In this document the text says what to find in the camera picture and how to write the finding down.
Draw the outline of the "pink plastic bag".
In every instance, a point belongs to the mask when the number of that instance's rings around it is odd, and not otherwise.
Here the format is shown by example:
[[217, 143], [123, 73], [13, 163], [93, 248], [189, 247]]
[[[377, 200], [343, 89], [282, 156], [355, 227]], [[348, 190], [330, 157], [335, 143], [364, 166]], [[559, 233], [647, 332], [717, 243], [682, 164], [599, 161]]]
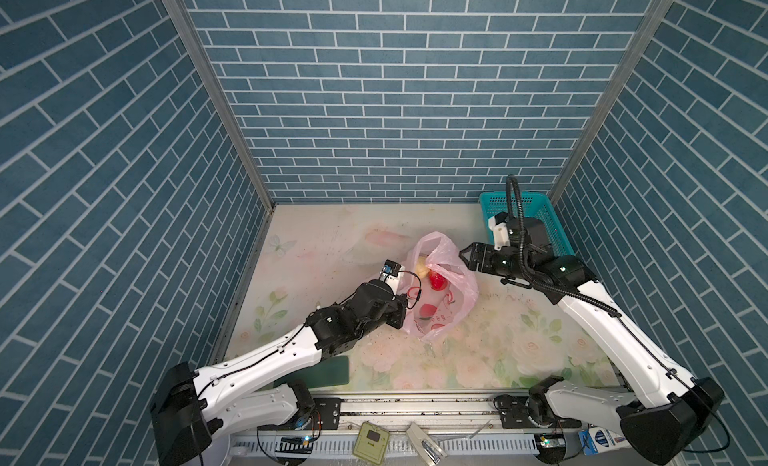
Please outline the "pink plastic bag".
[[[414, 266], [426, 257], [430, 271], [449, 281], [444, 291], [431, 289], [428, 278], [420, 279]], [[408, 253], [398, 292], [408, 298], [409, 309], [403, 330], [423, 341], [437, 341], [463, 321], [479, 298], [475, 274], [460, 259], [459, 249], [445, 234], [432, 232], [422, 237]]]

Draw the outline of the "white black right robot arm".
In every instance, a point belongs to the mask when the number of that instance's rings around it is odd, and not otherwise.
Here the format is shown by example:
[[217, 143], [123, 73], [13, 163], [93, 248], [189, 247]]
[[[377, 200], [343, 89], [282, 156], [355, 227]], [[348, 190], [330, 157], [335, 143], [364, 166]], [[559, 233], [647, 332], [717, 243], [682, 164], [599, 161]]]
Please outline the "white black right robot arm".
[[609, 357], [629, 392], [579, 387], [551, 375], [529, 390], [533, 422], [572, 419], [623, 436], [644, 459], [665, 465], [717, 420], [725, 394], [710, 377], [697, 378], [668, 356], [612, 300], [576, 256], [556, 256], [545, 225], [500, 213], [489, 221], [490, 244], [475, 242], [459, 257], [472, 272], [532, 289], [572, 318]]

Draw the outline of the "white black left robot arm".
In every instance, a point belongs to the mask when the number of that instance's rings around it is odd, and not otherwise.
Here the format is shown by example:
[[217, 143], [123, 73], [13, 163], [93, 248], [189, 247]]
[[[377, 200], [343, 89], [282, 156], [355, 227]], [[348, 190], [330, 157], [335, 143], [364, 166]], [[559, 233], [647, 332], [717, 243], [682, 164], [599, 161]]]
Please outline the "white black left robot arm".
[[158, 461], [184, 465], [232, 434], [301, 426], [314, 402], [302, 383], [271, 385], [351, 350], [382, 325], [399, 329], [409, 299], [393, 279], [361, 284], [340, 303], [313, 311], [291, 332], [234, 360], [193, 369], [182, 362], [161, 379], [149, 405]]

